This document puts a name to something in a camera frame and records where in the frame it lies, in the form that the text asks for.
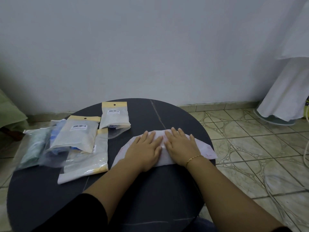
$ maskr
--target bracelet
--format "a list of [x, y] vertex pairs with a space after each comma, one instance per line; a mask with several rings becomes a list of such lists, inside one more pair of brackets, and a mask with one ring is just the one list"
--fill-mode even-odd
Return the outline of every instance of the bracelet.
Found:
[[195, 157], [199, 157], [199, 156], [202, 156], [202, 155], [194, 156], [194, 157], [192, 157], [191, 159], [189, 159], [188, 162], [186, 163], [186, 168], [187, 168], [188, 163], [190, 162], [190, 160], [194, 159]]

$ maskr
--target forearm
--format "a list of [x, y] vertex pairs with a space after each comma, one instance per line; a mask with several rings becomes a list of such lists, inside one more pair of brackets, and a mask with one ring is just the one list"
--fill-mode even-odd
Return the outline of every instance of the forearm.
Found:
[[140, 172], [132, 161], [122, 159], [83, 193], [93, 195], [102, 203], [110, 222], [120, 199]]
[[272, 231], [282, 224], [245, 195], [212, 163], [198, 157], [187, 169], [203, 195], [219, 231]]

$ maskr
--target hand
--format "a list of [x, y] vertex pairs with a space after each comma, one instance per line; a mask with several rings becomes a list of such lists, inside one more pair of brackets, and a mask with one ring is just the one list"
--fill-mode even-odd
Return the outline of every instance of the hand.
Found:
[[165, 131], [165, 135], [168, 138], [168, 141], [164, 143], [165, 147], [175, 163], [185, 167], [189, 159], [201, 155], [200, 150], [192, 134], [190, 134], [190, 139], [188, 139], [182, 129], [179, 128], [178, 132], [175, 128], [171, 130], [172, 134], [167, 130]]
[[159, 146], [163, 137], [160, 136], [153, 141], [155, 131], [148, 136], [148, 131], [140, 137], [136, 137], [134, 142], [128, 148], [125, 160], [130, 160], [136, 163], [141, 172], [147, 172], [158, 161], [162, 147]]

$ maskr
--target black table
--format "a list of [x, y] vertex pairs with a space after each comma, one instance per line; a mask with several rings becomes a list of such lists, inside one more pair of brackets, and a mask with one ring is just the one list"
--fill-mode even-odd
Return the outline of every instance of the black table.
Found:
[[[203, 126], [174, 105], [149, 99], [114, 101], [128, 102], [131, 129], [108, 141], [109, 167], [120, 148], [145, 130], [180, 127], [186, 134], [192, 133], [213, 148]], [[101, 103], [74, 115], [101, 116]], [[103, 175], [92, 175], [58, 185], [59, 172], [59, 168], [45, 166], [14, 172], [7, 196], [7, 210], [13, 231], [32, 230]], [[182, 231], [199, 214], [203, 205], [198, 187], [184, 167], [176, 164], [156, 167], [137, 177], [119, 202], [110, 228], [111, 231]]]

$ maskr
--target tiled floor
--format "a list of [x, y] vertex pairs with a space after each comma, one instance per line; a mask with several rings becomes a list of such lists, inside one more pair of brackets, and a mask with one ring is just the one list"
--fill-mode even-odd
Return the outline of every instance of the tiled floor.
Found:
[[[225, 176], [293, 231], [309, 231], [309, 191], [303, 188], [309, 187], [309, 169], [301, 156], [309, 139], [306, 121], [298, 120], [291, 127], [271, 125], [261, 121], [253, 109], [190, 114], [207, 130], [218, 155], [217, 167]], [[48, 125], [49, 122], [37, 122], [31, 123], [30, 128]], [[6, 195], [18, 146], [19, 142], [0, 133], [0, 232], [11, 230]], [[271, 176], [267, 181], [276, 202], [266, 192], [264, 175]], [[200, 216], [211, 220], [206, 207]]]

